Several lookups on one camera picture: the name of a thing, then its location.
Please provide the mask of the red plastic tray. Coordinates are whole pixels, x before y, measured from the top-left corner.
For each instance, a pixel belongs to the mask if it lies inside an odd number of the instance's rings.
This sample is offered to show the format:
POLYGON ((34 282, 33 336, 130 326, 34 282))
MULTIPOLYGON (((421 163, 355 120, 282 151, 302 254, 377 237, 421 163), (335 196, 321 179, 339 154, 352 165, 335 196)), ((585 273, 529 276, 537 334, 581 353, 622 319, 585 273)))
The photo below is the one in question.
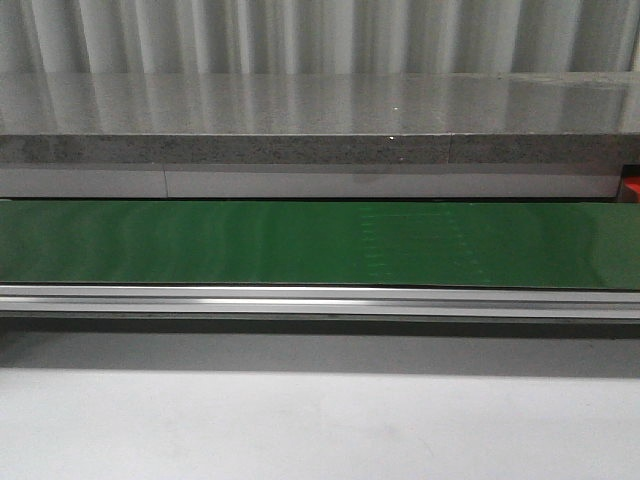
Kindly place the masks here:
POLYGON ((623 177, 620 184, 618 201, 624 203, 640 202, 640 176, 623 177))

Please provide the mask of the grey speckled stone counter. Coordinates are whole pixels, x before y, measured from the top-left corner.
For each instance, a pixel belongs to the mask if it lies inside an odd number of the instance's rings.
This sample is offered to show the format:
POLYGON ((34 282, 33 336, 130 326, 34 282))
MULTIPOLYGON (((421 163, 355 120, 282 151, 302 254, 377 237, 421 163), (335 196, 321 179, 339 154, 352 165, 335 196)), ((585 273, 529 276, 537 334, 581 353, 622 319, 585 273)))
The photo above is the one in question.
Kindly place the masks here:
POLYGON ((5 74, 24 164, 596 164, 639 160, 635 74, 5 74))

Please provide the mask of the white panel under counter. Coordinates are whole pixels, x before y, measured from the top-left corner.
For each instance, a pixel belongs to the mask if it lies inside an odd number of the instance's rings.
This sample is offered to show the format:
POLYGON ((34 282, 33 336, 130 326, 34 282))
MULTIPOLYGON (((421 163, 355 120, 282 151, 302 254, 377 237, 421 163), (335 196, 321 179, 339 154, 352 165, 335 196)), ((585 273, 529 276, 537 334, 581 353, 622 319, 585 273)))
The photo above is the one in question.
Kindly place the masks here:
POLYGON ((621 167, 9 164, 4 198, 608 198, 621 167))

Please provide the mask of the white pleated curtain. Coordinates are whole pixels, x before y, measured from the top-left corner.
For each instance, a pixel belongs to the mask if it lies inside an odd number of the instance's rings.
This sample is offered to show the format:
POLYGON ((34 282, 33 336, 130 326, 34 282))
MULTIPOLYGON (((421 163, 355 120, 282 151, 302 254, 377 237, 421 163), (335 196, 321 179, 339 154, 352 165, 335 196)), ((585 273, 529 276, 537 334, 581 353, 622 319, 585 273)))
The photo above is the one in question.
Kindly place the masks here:
POLYGON ((635 1, 5 1, 5 73, 624 72, 635 1))

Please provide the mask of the green conveyor belt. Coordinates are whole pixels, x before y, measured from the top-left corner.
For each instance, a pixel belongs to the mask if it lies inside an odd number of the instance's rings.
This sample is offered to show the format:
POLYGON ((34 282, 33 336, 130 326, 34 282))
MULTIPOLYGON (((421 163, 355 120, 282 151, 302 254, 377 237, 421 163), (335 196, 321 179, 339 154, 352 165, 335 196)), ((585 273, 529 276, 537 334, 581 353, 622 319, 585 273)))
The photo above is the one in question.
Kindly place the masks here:
POLYGON ((635 290, 624 203, 5 200, 1 278, 635 290))

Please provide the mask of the aluminium conveyor frame rail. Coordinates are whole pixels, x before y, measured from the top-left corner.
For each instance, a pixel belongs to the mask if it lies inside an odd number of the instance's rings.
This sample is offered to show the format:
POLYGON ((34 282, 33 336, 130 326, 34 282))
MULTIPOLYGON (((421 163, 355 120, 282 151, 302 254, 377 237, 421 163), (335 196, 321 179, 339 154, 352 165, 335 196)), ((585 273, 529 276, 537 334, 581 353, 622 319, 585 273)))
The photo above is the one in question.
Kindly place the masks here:
POLYGON ((4 285, 4 314, 290 315, 635 323, 636 292, 342 286, 4 285))

